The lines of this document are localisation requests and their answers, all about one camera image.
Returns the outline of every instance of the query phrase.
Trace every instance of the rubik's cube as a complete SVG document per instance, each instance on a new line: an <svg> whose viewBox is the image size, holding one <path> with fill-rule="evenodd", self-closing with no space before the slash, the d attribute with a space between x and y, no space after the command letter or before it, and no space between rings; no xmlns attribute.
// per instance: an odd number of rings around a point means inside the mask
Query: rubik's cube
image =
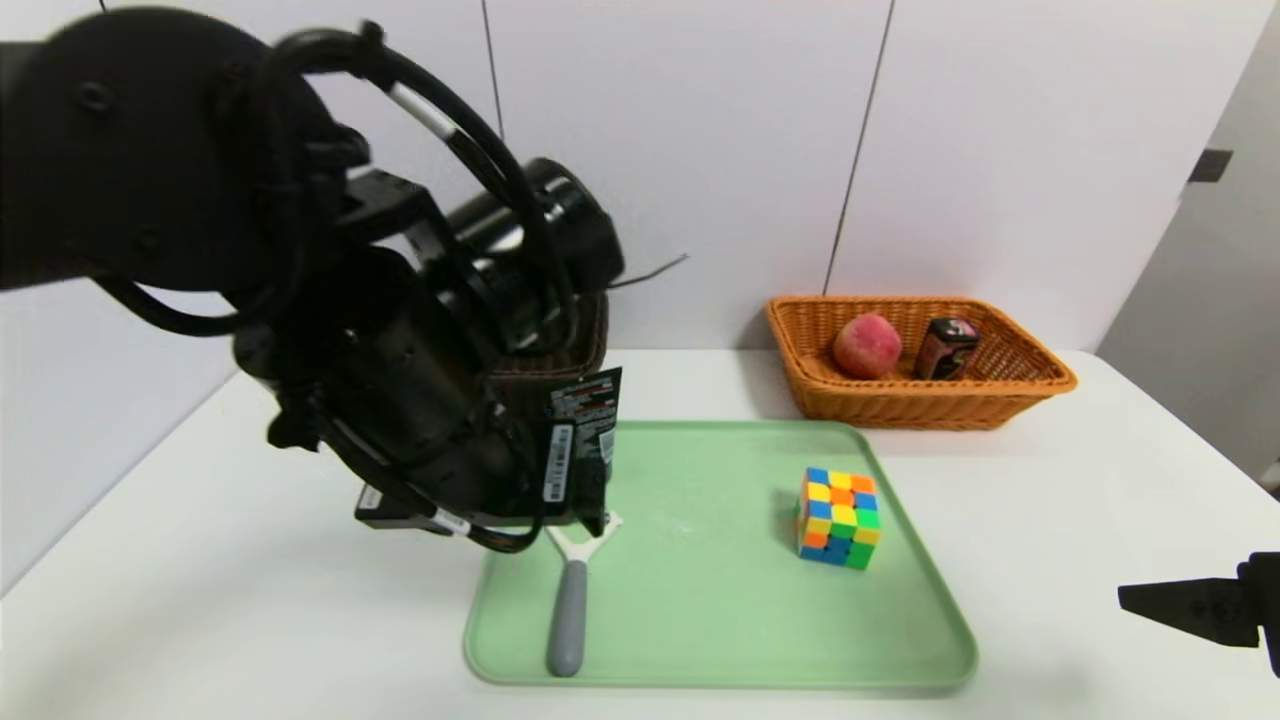
<svg viewBox="0 0 1280 720"><path fill-rule="evenodd" d="M796 507L800 557L865 570L881 538L876 480L809 468Z"/></svg>

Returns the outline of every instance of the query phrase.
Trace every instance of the green tray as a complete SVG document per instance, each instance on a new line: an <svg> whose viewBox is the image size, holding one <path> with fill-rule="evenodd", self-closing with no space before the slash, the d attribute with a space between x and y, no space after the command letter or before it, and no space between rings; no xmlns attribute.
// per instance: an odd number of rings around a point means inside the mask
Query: green tray
<svg viewBox="0 0 1280 720"><path fill-rule="evenodd" d="M872 475L884 533L867 571L796 556L805 468ZM621 423L589 564L582 670L547 642L563 561L545 537L489 560L466 656L500 684L937 689L978 647L865 438L840 423Z"/></svg>

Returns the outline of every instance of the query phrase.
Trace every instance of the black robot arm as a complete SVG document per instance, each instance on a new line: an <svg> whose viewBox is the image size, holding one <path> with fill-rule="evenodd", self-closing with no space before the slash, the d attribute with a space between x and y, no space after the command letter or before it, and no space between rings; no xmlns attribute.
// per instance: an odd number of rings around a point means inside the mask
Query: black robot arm
<svg viewBox="0 0 1280 720"><path fill-rule="evenodd" d="M521 168L371 23L268 47L204 15L131 9L9 45L5 60L0 290L87 277L163 329L234 333L237 361L280 402L273 445L324 442L486 547L518 551L544 521L600 532L603 473L544 502L543 429L486 382L506 355L570 342L575 295L623 269L608 215L568 170ZM303 79L334 72L378 86L486 192L445 215L416 183L348 177L370 149ZM374 246L398 233L421 269ZM188 315L143 286L219 292L236 310Z"/></svg>

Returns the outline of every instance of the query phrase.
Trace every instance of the brown wicker basket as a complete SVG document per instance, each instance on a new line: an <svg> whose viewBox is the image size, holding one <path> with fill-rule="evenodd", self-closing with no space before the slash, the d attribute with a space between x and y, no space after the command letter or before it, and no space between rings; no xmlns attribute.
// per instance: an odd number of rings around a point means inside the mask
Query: brown wicker basket
<svg viewBox="0 0 1280 720"><path fill-rule="evenodd" d="M604 364L609 338L609 297L591 292L577 297L577 337L568 348L541 357L507 357L489 377L498 400L515 416L543 419L552 386L594 373Z"/></svg>
<svg viewBox="0 0 1280 720"><path fill-rule="evenodd" d="M849 320L883 315L902 337L888 377L858 380L836 366L831 345ZM998 428L1032 405L1075 388L1075 374L996 307L963 297L778 297L768 305L787 380L808 418L864 428ZM961 379L914 378L915 354L933 318L968 319L982 341Z"/></svg>

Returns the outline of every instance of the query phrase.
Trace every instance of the red peach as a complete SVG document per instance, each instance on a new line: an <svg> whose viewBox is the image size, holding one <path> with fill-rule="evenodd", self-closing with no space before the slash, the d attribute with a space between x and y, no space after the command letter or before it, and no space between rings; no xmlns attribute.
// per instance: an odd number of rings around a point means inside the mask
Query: red peach
<svg viewBox="0 0 1280 720"><path fill-rule="evenodd" d="M902 338L888 320L868 313L854 318L840 331L832 351L842 370L855 378L874 380L897 365Z"/></svg>

